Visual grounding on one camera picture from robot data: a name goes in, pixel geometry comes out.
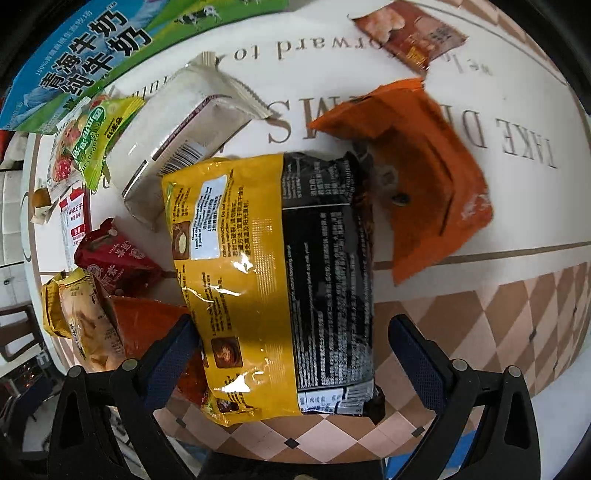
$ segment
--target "yellow and black noodle package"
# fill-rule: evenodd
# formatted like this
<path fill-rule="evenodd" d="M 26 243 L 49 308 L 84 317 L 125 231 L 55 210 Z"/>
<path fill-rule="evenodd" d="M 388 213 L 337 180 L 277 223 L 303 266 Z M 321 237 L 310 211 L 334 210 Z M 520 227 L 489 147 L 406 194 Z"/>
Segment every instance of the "yellow and black noodle package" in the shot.
<path fill-rule="evenodd" d="M 352 154 L 214 158 L 163 178 L 174 263 L 203 338 L 202 409 L 215 422 L 367 415 L 383 398 L 365 189 Z"/>

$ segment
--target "table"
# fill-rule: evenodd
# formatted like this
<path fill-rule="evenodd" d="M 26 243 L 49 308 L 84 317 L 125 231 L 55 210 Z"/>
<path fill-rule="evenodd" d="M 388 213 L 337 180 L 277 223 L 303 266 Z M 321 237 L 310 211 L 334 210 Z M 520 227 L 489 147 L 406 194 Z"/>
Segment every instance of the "table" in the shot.
<path fill-rule="evenodd" d="M 224 54 L 220 68 L 249 85 L 280 117 L 252 122 L 223 150 L 247 157 L 304 150 L 335 157 L 347 144 L 306 129 L 306 123 L 350 96 L 411 76 L 370 44 L 346 16 L 385 0 L 305 2 L 299 10 L 254 18 L 187 40 L 116 82 L 127 94 L 150 95 L 197 53 Z M 172 398 L 157 413 L 163 430 L 187 443 L 278 462 L 356 462 L 411 451 L 433 419 L 423 409 L 389 350 L 386 328 L 407 313 L 451 358 L 501 371 L 515 364 L 538 394 L 577 358 L 591 309 L 589 126 L 562 75 L 509 18 L 483 0 L 423 0 L 417 4 L 470 39 L 436 60 L 427 91 L 485 173 L 495 219 L 452 257 L 395 286 L 390 275 L 392 230 L 375 211 L 374 357 L 386 418 L 310 415 L 229 429 Z M 30 138 L 26 195 L 45 176 L 50 137 Z M 167 272 L 156 298 L 182 304 L 165 230 L 151 234 L 104 184 L 91 198 L 92 224 L 116 216 L 119 228 Z M 41 283 L 65 267 L 59 216 L 23 230 L 27 278 Z M 40 302 L 33 300 L 38 318 Z M 58 368 L 76 361 L 66 340 L 46 337 Z M 467 425 L 473 429 L 481 411 Z"/>

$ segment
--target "wooden chair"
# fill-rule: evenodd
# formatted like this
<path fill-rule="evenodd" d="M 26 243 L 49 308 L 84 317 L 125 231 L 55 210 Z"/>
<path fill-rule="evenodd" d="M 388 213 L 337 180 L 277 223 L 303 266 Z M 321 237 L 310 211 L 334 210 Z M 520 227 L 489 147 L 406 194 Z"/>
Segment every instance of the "wooden chair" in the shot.
<path fill-rule="evenodd" d="M 27 315 L 27 318 L 8 325 L 0 326 L 0 356 L 2 356 L 6 362 L 11 362 L 18 358 L 32 346 L 40 343 L 41 340 L 35 311 L 30 302 L 0 309 L 0 316 L 12 315 L 18 312 L 24 312 Z M 18 352 L 8 353 L 7 346 L 9 343 L 27 336 L 29 333 L 32 333 L 34 337 L 31 342 L 28 342 L 25 346 L 19 349 Z"/>

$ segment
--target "blue gripper pad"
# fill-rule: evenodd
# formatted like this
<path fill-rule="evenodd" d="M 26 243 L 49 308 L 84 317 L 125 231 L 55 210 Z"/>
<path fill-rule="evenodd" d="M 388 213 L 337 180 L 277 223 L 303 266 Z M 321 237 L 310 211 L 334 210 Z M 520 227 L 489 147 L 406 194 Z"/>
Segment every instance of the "blue gripper pad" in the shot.
<path fill-rule="evenodd" d="M 427 352 L 413 338 L 400 317 L 408 319 L 406 316 L 396 315 L 390 320 L 388 328 L 390 347 L 400 361 L 423 406 L 434 410 L 439 415 L 445 410 L 447 401 L 444 380 L 429 360 Z"/>
<path fill-rule="evenodd" d="M 178 379 L 187 367 L 189 359 L 200 346 L 200 337 L 189 316 L 170 347 L 159 359 L 144 387 L 144 406 L 148 411 L 164 408 L 177 386 Z"/>

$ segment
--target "silver screw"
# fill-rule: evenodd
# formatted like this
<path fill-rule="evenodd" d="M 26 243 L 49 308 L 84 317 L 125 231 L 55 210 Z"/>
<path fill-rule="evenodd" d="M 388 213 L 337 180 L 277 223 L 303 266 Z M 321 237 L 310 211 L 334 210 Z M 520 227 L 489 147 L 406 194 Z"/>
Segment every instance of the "silver screw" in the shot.
<path fill-rule="evenodd" d="M 70 368 L 68 372 L 68 376 L 72 378 L 76 378 L 78 375 L 82 373 L 82 367 L 80 365 L 76 365 L 75 367 Z"/>
<path fill-rule="evenodd" d="M 509 375 L 515 378 L 519 378 L 521 376 L 521 370 L 517 368 L 515 365 L 511 365 L 509 367 Z"/>
<path fill-rule="evenodd" d="M 123 365 L 121 366 L 123 367 L 123 370 L 125 370 L 126 372 L 131 372 L 132 370 L 135 370 L 135 368 L 138 366 L 138 361 L 134 360 L 133 358 L 130 358 L 129 360 L 123 362 Z"/>
<path fill-rule="evenodd" d="M 468 370 L 468 364 L 466 363 L 466 361 L 462 360 L 461 358 L 456 358 L 452 362 L 452 365 L 453 365 L 453 368 L 455 368 L 459 372 L 465 372 L 466 370 Z"/>

